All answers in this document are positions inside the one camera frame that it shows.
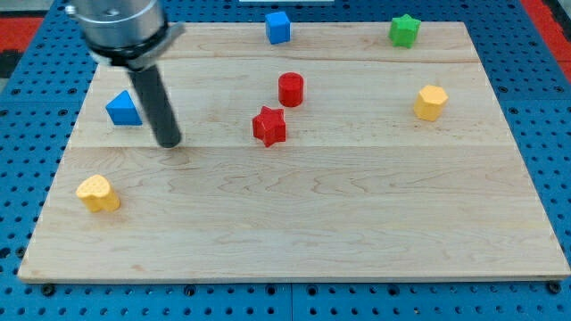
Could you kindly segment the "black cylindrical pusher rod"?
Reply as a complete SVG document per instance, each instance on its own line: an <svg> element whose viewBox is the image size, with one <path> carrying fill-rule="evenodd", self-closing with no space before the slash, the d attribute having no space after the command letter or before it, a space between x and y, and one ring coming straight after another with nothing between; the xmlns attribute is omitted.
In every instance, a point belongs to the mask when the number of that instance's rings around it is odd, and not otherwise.
<svg viewBox="0 0 571 321"><path fill-rule="evenodd" d="M181 132L157 66L129 71L128 76L157 144L163 148L177 146L181 142Z"/></svg>

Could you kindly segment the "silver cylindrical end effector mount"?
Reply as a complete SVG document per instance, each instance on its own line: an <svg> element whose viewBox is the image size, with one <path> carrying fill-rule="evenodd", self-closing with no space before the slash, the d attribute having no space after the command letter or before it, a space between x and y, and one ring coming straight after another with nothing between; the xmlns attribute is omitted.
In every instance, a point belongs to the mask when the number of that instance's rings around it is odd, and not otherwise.
<svg viewBox="0 0 571 321"><path fill-rule="evenodd" d="M71 0L64 11L98 63L127 70L152 67L185 32L169 24L160 0Z"/></svg>

